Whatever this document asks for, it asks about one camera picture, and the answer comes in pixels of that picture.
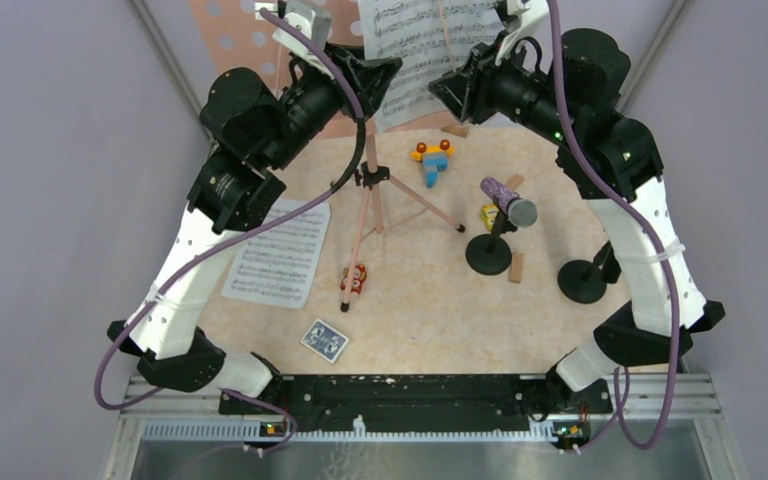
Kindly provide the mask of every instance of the cable tie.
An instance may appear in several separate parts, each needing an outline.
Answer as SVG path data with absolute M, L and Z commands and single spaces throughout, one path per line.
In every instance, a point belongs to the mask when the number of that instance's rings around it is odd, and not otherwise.
M 614 253 L 614 258 L 617 259 L 618 262 L 624 263 L 660 263 L 664 260 L 669 260 L 672 257 L 684 252 L 685 246 L 683 243 L 681 243 L 678 238 L 673 240 L 673 243 L 667 245 L 667 247 L 664 249 L 661 253 L 656 253 L 655 255 L 617 255 Z
M 150 302 L 154 302 L 157 305 L 164 306 L 170 310 L 175 310 L 176 312 L 182 312 L 182 311 L 190 311 L 190 310 L 199 310 L 203 308 L 207 302 L 201 302 L 201 301 L 195 301 L 195 302 L 173 302 L 172 300 L 169 300 L 169 298 L 160 293 L 158 291 L 157 284 L 152 283 L 151 288 L 148 290 L 148 295 L 146 296 L 146 299 Z

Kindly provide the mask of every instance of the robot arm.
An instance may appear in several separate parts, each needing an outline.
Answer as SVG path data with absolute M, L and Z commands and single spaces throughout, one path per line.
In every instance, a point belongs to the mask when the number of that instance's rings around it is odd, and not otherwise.
M 358 97 L 363 110 L 359 122 L 378 109 L 401 68 L 400 59 L 366 61 L 362 48 L 326 43 L 331 18 L 323 9 L 294 1 L 268 7 L 276 8 L 279 17 L 328 54 Z M 198 263 L 162 295 L 158 293 L 161 282 L 196 256 L 263 223 L 285 189 L 273 170 L 287 167 L 347 103 L 334 75 L 304 45 L 280 30 L 274 38 L 295 55 L 289 65 L 292 85 L 276 98 L 247 68 L 225 72 L 213 83 L 199 120 L 217 146 L 187 196 L 180 230 L 145 301 L 130 318 L 113 322 L 108 329 L 114 340 L 131 328 L 119 349 L 138 356 L 138 371 L 157 387 L 183 392 L 229 388 L 250 397 L 268 397 L 264 390 L 276 391 L 280 385 L 280 374 L 265 359 L 228 354 L 197 326 L 233 249 Z
M 573 130 L 599 177 L 651 223 L 667 246 L 655 247 L 638 221 L 587 177 L 565 143 L 554 85 L 540 71 L 528 71 L 524 58 L 510 52 L 526 23 L 522 6 L 499 12 L 506 29 L 492 45 L 472 48 L 465 64 L 429 85 L 461 122 L 480 124 L 496 113 L 558 146 L 557 164 L 578 187 L 605 228 L 614 256 L 626 274 L 631 302 L 594 331 L 593 337 L 559 361 L 547 376 L 568 392 L 580 391 L 617 366 L 665 363 L 671 334 L 671 303 L 660 262 L 668 259 L 676 277 L 681 325 L 680 354 L 692 345 L 690 333 L 713 327 L 722 305 L 707 301 L 696 288 L 682 254 L 666 204 L 663 165 L 649 130 L 615 110 L 619 87 L 631 62 L 607 34 L 576 29 L 562 37 L 564 85 Z M 539 12 L 545 0 L 531 0 Z

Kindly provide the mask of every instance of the blue toy block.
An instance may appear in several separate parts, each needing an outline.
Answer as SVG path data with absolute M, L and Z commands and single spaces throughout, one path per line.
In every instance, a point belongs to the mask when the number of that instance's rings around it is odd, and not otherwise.
M 449 156 L 446 153 L 426 153 L 422 156 L 422 167 L 425 170 L 425 185 L 428 188 L 437 183 L 437 172 L 449 168 Z

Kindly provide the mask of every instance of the speckled table surface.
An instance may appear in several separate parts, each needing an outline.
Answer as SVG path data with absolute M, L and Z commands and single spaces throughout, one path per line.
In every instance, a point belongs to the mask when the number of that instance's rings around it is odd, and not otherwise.
M 449 138 L 456 152 L 433 189 L 424 186 L 411 152 L 418 142 Z M 286 198 L 322 193 L 349 160 L 353 138 L 317 141 L 278 176 Z M 555 165 L 555 148 L 523 128 L 473 128 L 468 138 L 438 130 L 379 135 L 378 160 L 393 175 L 466 226 L 454 231 L 430 212 L 361 245 L 369 277 L 351 310 L 340 311 L 339 283 L 348 265 L 362 190 L 350 183 L 329 200 L 331 222 L 310 297 L 294 310 L 222 297 L 217 285 L 200 325 L 211 340 L 235 351 L 264 355 L 284 373 L 542 373 L 577 346 L 629 297 L 624 280 L 594 305 L 578 305 L 558 290 L 567 261 L 591 258 L 606 241 L 596 217 Z M 485 233 L 479 218 L 489 203 L 479 189 L 485 176 L 501 181 L 521 174 L 517 188 L 538 208 L 532 227 L 505 235 L 525 255 L 523 280 L 509 283 L 474 273 L 467 243 Z M 382 184 L 385 225 L 422 209 L 395 186 Z M 367 227 L 372 227 L 371 215 Z M 330 364 L 300 340 L 321 318 L 349 336 Z

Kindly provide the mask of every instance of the black round base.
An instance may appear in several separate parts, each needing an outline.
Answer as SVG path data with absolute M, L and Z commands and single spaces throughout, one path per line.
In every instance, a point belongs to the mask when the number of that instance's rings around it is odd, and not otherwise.
M 479 235 L 466 246 L 466 263 L 482 275 L 498 275 L 511 265 L 511 247 L 489 233 Z
M 558 286 L 567 298 L 584 304 L 598 302 L 608 289 L 599 270 L 587 260 L 573 260 L 561 267 Z

